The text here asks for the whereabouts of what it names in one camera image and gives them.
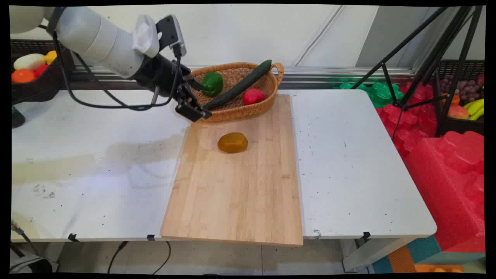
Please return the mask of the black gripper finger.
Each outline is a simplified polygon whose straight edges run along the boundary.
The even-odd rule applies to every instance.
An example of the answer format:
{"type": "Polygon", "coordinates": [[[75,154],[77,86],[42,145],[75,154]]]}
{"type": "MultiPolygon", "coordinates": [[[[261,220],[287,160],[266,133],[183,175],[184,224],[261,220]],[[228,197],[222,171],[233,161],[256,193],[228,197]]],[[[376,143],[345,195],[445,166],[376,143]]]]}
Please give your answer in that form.
{"type": "Polygon", "coordinates": [[[187,84],[189,84],[190,87],[192,87],[193,89],[195,89],[197,91],[204,90],[204,86],[202,85],[202,83],[198,82],[192,74],[188,74],[188,75],[184,76],[184,81],[187,84]]]}
{"type": "Polygon", "coordinates": [[[202,118],[207,119],[212,113],[198,102],[196,95],[192,92],[188,83],[181,83],[176,92],[177,106],[175,110],[179,115],[187,118],[191,122],[196,122],[202,118]]]}

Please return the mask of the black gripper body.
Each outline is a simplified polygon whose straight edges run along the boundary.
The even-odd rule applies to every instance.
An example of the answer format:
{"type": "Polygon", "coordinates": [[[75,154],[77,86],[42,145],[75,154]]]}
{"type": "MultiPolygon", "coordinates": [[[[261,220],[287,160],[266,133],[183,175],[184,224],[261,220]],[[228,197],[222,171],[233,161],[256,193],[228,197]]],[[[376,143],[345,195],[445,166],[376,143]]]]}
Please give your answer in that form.
{"type": "Polygon", "coordinates": [[[154,58],[144,56],[143,62],[135,73],[135,81],[141,87],[155,91],[160,87],[159,95],[169,97],[172,91],[172,83],[175,77],[176,61],[170,61],[158,54],[154,58]]]}

